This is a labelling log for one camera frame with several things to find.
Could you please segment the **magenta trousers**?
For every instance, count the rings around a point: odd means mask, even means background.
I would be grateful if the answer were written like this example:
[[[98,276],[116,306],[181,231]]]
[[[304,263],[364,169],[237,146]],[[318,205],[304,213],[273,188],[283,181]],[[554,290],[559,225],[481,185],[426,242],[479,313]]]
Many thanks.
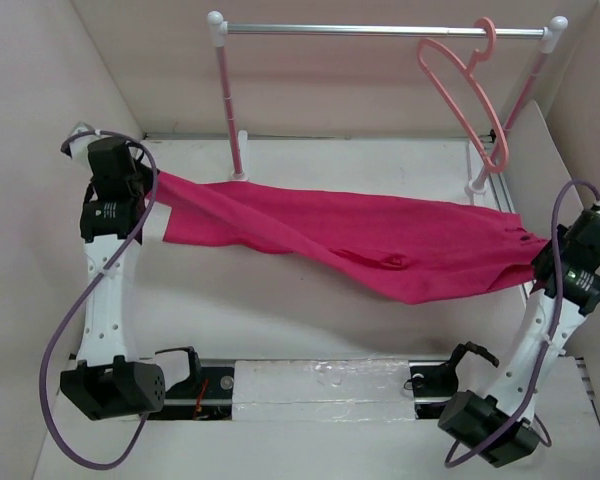
[[[298,254],[409,305],[528,282],[547,241],[517,214],[386,195],[198,184],[162,172],[166,242]]]

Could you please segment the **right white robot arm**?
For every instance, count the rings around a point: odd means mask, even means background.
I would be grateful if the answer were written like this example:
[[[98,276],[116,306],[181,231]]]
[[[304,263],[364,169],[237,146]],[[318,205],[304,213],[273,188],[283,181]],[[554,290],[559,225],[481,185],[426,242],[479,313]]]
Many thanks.
[[[533,288],[513,343],[495,372],[479,379],[459,359],[442,369],[455,393],[438,420],[456,446],[499,468],[531,455],[547,441],[533,430],[538,391],[567,340],[600,303],[600,202],[570,226],[554,224],[550,240],[532,260]]]

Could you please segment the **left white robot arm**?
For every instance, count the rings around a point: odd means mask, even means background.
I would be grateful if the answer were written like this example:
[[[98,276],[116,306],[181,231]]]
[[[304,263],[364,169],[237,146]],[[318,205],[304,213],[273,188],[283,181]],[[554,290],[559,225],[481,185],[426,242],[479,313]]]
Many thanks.
[[[62,372],[61,391],[91,420],[157,412],[165,399],[164,374],[142,361],[130,329],[153,173],[120,137],[86,134],[70,141],[69,153],[91,170],[79,227],[93,288],[77,365]]]

